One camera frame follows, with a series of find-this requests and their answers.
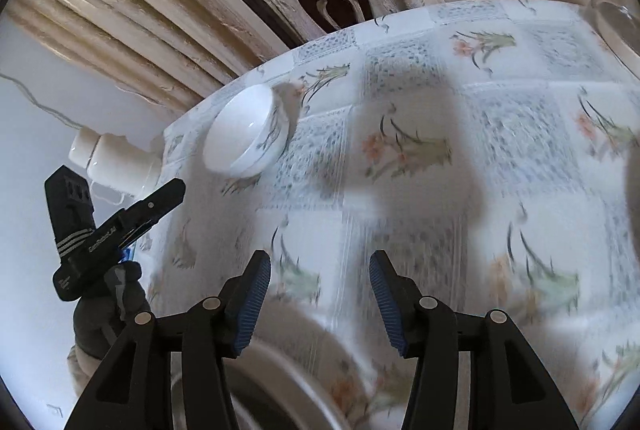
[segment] white mug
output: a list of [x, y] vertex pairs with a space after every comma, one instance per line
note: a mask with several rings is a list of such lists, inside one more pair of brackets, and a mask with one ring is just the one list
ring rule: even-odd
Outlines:
[[119, 205], [125, 195], [140, 199], [150, 194], [162, 170], [162, 162], [155, 154], [131, 145], [124, 136], [100, 134], [87, 127], [80, 129], [71, 145], [69, 159], [86, 169], [94, 182], [120, 193], [120, 201], [95, 195], [111, 204]]

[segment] table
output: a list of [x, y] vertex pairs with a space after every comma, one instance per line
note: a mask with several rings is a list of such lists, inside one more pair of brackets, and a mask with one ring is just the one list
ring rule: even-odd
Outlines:
[[[356, 428], [400, 428], [415, 363], [391, 348], [370, 289], [382, 248], [452, 309], [509, 312], [581, 427], [610, 428], [640, 383], [640, 86], [586, 13], [534, 0], [410, 10], [204, 100], [164, 132], [159, 184], [183, 179], [184, 203], [138, 245], [156, 314], [216, 295], [265, 249], [256, 334]], [[256, 178], [210, 174], [210, 123], [257, 83], [284, 99], [288, 149]]]

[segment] bowl rim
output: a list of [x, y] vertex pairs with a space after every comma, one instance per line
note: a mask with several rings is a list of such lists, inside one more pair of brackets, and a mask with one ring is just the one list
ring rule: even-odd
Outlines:
[[211, 122], [211, 125], [209, 126], [209, 131], [207, 131], [207, 137], [205, 139], [205, 148], [207, 147], [207, 140], [209, 139], [209, 136], [211, 136], [211, 131], [214, 127], [214, 125], [216, 124], [216, 122], [218, 121], [218, 119], [220, 118], [220, 115], [227, 110], [229, 107], [232, 105], [232, 103], [236, 102], [236, 100], [239, 99], [239, 97], [241, 97], [243, 94], [245, 94], [247, 91], [250, 90], [255, 90], [256, 88], [263, 88], [269, 91], [269, 99], [270, 99], [270, 104], [268, 107], [268, 113], [265, 117], [265, 119], [262, 121], [261, 127], [260, 127], [260, 131], [258, 131], [258, 134], [256, 134], [256, 136], [249, 142], [249, 145], [236, 157], [234, 158], [231, 162], [229, 162], [225, 168], [222, 168], [220, 165], [212, 165], [211, 167], [209, 167], [209, 165], [207, 165], [205, 163], [205, 165], [207, 166], [207, 168], [212, 169], [213, 171], [216, 172], [224, 172], [224, 171], [230, 171], [232, 166], [234, 165], [234, 163], [236, 163], [239, 159], [242, 158], [242, 156], [244, 156], [245, 154], [247, 154], [249, 152], [249, 150], [252, 148], [252, 146], [255, 144], [255, 140], [258, 139], [260, 137], [260, 135], [262, 134], [262, 131], [264, 130], [264, 127], [267, 123], [267, 121], [269, 120], [269, 118], [271, 117], [271, 114], [273, 113], [273, 107], [275, 105], [276, 102], [276, 97], [275, 97], [275, 92], [273, 91], [273, 89], [271, 89], [271, 87], [269, 87], [268, 85], [265, 84], [255, 84], [252, 86], [249, 86], [245, 89], [243, 89], [242, 91], [240, 91], [236, 96], [234, 96], [233, 98], [231, 98], [225, 105], [224, 107], [222, 107], [222, 109], [220, 109], [220, 112], [216, 115], [216, 117], [213, 119], [213, 121]]

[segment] white wall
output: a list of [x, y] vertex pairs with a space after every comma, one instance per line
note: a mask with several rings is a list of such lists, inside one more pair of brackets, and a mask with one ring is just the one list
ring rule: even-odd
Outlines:
[[[72, 120], [124, 134], [145, 150], [170, 122], [165, 111], [62, 60], [6, 17], [0, 72]], [[36, 430], [62, 429], [76, 401], [66, 370], [74, 304], [61, 302], [51, 283], [60, 260], [44, 195], [44, 181], [60, 165], [79, 171], [66, 157], [75, 134], [0, 78], [0, 375]], [[97, 223], [117, 209], [94, 206]], [[47, 404], [60, 407], [63, 418]]]

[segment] white cable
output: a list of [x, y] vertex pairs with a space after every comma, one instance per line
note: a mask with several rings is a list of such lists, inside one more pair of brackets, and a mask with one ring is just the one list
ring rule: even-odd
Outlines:
[[20, 92], [25, 96], [25, 98], [27, 98], [27, 100], [29, 100], [33, 105], [35, 105], [41, 111], [44, 111], [44, 112], [50, 114], [54, 118], [56, 118], [59, 121], [61, 121], [62, 123], [64, 123], [67, 127], [71, 127], [72, 129], [78, 129], [78, 130], [82, 129], [82, 125], [80, 123], [78, 123], [77, 121], [73, 121], [71, 118], [63, 115], [61, 112], [56, 111], [55, 109], [52, 109], [51, 107], [47, 107], [45, 105], [42, 105], [40, 102], [38, 102], [36, 100], [36, 97], [33, 96], [31, 91], [29, 90], [29, 88], [25, 84], [20, 82], [19, 80], [15, 79], [15, 78], [12, 78], [10, 76], [7, 76], [4, 73], [0, 73], [0, 78], [4, 78], [5, 80], [9, 80], [10, 82], [13, 82], [15, 84], [15, 86], [18, 87]]

